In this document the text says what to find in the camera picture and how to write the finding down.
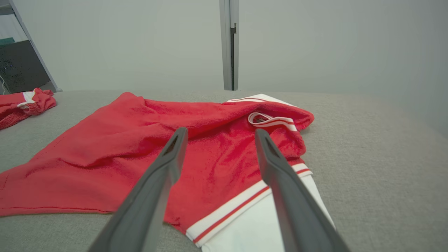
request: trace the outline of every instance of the red cloth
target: red cloth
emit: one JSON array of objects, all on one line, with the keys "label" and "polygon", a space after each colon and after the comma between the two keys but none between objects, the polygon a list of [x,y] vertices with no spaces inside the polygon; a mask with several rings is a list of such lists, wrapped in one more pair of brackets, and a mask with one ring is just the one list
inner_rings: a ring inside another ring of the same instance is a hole
[{"label": "red cloth", "polygon": [[[253,112],[271,119],[263,123],[260,116],[250,116]],[[186,126],[185,161],[164,218],[185,234],[261,181],[257,127],[269,132],[294,165],[303,163],[300,156],[305,153],[299,130],[313,119],[303,109],[260,99],[181,103],[127,92],[68,129],[28,163],[0,174],[0,216],[114,212],[174,131]]]},{"label": "red cloth", "polygon": [[0,96],[0,130],[56,106],[52,95],[51,90],[35,88],[31,92]]}]

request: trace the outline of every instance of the gray fabric surface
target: gray fabric surface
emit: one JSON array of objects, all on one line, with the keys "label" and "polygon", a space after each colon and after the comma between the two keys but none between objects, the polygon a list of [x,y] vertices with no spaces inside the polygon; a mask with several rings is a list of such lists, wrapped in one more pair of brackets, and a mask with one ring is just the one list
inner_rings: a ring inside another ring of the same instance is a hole
[{"label": "gray fabric surface", "polygon": [[[58,105],[0,130],[0,171],[27,162],[121,91],[56,93]],[[147,99],[224,102],[246,91],[134,91]],[[267,95],[311,111],[303,156],[335,225],[353,251],[446,251],[448,140],[402,111],[361,96]],[[86,251],[110,215],[0,218],[0,251]],[[158,251],[198,251],[164,225]]]}]

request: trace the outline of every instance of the white wall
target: white wall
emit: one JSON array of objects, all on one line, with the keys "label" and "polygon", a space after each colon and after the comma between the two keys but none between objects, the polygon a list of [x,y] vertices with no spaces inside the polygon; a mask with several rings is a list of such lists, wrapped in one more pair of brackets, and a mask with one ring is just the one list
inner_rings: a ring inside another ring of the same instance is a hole
[{"label": "white wall", "polygon": [[0,16],[0,39],[13,38],[15,42],[28,40],[14,15]]},{"label": "white wall", "polygon": [[223,89],[218,0],[13,3],[64,91]]},{"label": "white wall", "polygon": [[240,0],[239,88],[360,93],[448,136],[448,1]]}]

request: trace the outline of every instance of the metal frame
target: metal frame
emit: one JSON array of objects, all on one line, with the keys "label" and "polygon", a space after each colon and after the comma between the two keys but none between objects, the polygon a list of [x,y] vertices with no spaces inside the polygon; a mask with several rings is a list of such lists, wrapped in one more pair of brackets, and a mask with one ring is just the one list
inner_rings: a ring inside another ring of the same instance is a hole
[{"label": "metal frame", "polygon": [[28,30],[26,29],[25,23],[22,21],[22,18],[20,17],[19,11],[17,10],[16,5],[14,4],[14,1],[13,0],[9,0],[9,3],[11,4],[11,7],[14,10],[14,15],[16,16],[17,21],[19,21],[20,26],[22,27],[23,31],[25,32],[26,36],[28,37],[28,40],[31,43],[31,46],[33,47],[34,51],[36,52],[36,55],[39,58],[40,63],[42,63],[43,69],[45,69],[45,72],[47,73],[47,75],[50,78],[53,86],[55,87],[56,92],[61,92],[62,89],[57,87],[55,80],[53,79],[52,75],[50,74],[50,71],[48,71],[48,68],[45,65],[45,62],[43,61],[42,57],[40,56],[39,51],[37,50],[36,46],[34,45],[33,40],[31,38],[31,35],[28,32]]},{"label": "metal frame", "polygon": [[238,90],[238,62],[239,62],[239,27],[240,0],[230,0],[230,28],[235,29],[233,36],[233,90]]},{"label": "metal frame", "polygon": [[224,90],[232,89],[232,54],[230,48],[230,1],[220,0],[221,46],[223,54]]}]

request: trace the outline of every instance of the red stripe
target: red stripe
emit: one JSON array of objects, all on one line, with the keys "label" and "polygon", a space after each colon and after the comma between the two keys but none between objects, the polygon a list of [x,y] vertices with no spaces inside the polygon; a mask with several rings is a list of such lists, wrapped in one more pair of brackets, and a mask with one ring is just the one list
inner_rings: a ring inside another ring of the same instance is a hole
[{"label": "red stripe", "polygon": [[241,99],[230,99],[230,100],[246,100],[246,99],[268,101],[268,100],[263,100],[263,99],[260,99],[260,98],[250,98],[250,97],[248,97],[248,98],[241,98]]},{"label": "red stripe", "polygon": [[277,121],[286,122],[287,124],[294,125],[294,122],[288,122],[288,121],[284,121],[284,120],[281,120],[281,119],[277,119],[277,120],[273,120],[273,121],[270,121],[270,122],[262,122],[262,123],[259,123],[259,124],[254,124],[254,126],[265,125],[265,124],[268,124],[268,123],[271,123],[271,122],[277,122]]},{"label": "red stripe", "polygon": [[[310,169],[302,169],[300,171],[297,171],[297,174],[309,171]],[[227,220],[230,216],[232,216],[236,211],[240,210],[242,207],[244,207],[245,205],[247,205],[249,202],[251,202],[253,199],[255,199],[256,197],[258,197],[260,194],[264,193],[266,190],[268,190],[269,187],[265,187],[263,189],[261,189],[259,192],[257,192],[256,194],[254,194],[252,197],[248,198],[246,201],[244,201],[243,203],[241,203],[237,208],[235,208],[234,210],[232,210],[230,213],[226,214],[224,217],[222,217],[220,220],[218,220],[217,222],[215,222],[213,225],[211,225],[210,227],[208,227],[207,229],[205,229],[204,232],[202,232],[198,237],[196,237],[196,239],[193,240],[193,243],[197,243],[198,241],[200,241],[204,236],[206,236],[208,233],[210,233],[210,231],[212,231],[215,227],[217,227],[219,224],[223,223],[225,220]]]}]

